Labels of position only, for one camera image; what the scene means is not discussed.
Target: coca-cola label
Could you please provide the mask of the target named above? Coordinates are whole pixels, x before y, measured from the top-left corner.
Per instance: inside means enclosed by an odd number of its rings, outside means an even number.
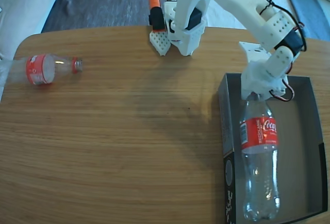
[[[26,76],[33,85],[47,84],[43,74],[43,63],[46,55],[36,55],[28,58],[26,63]]]
[[[255,117],[241,124],[242,149],[258,145],[277,145],[276,121],[271,117]]]

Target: plastic bottle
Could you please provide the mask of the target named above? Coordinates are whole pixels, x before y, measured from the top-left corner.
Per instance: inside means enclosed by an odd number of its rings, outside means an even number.
[[[252,221],[274,219],[279,210],[276,121],[262,96],[252,93],[247,98],[240,133],[246,180],[244,216]]]
[[[81,72],[83,62],[77,57],[43,54],[18,60],[0,61],[0,86],[9,84],[49,84],[59,78]]]

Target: black box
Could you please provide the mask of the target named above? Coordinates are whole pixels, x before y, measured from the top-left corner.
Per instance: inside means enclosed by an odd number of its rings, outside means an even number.
[[[251,223],[243,215],[245,172],[239,120],[245,101],[241,99],[240,76],[225,74],[219,87],[225,221],[232,224]],[[325,151],[311,81],[308,77],[290,76],[288,79],[295,98],[287,103],[267,100],[277,124],[280,209],[274,220],[259,223],[292,223],[328,209]]]

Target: coca-cola logo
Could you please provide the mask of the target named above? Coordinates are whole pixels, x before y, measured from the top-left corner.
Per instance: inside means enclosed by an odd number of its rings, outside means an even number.
[[[273,131],[276,133],[276,123],[271,122],[270,119],[267,119],[264,123],[263,123],[263,130],[265,131]]]

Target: cardboard box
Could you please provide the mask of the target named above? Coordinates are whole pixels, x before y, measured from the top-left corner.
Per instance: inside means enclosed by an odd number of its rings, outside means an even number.
[[[321,124],[311,81],[289,77],[295,98],[290,102],[267,100],[278,132],[278,191],[280,209],[274,220],[259,223],[292,223],[327,211],[326,160]],[[219,87],[223,136],[225,221],[251,223],[243,215],[245,172],[241,154],[239,120],[240,74],[225,74]]]

